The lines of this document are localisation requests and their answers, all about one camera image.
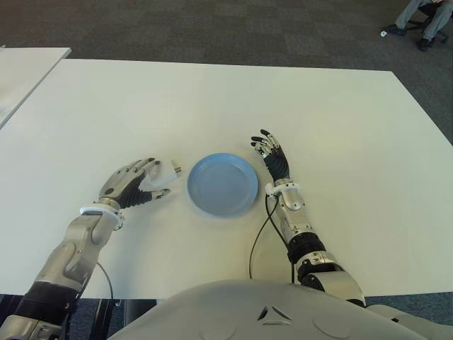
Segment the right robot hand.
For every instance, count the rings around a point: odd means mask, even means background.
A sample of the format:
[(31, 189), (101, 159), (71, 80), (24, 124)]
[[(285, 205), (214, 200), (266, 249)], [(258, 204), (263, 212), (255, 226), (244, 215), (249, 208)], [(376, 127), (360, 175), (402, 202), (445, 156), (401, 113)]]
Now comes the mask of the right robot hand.
[(260, 136), (251, 137), (251, 146), (263, 158), (274, 182), (290, 179), (290, 168), (286, 155), (281, 144), (271, 132), (261, 129)]

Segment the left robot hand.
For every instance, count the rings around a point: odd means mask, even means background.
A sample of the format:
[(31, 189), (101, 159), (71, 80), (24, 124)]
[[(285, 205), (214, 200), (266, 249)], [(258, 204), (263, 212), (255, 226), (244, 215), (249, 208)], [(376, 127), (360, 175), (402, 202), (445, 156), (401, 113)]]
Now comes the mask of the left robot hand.
[(160, 161), (150, 157), (118, 169), (104, 183), (98, 194), (97, 203), (112, 205), (119, 210), (165, 198), (171, 192), (168, 188), (153, 191), (144, 191), (140, 188), (149, 171), (158, 170), (159, 167)]

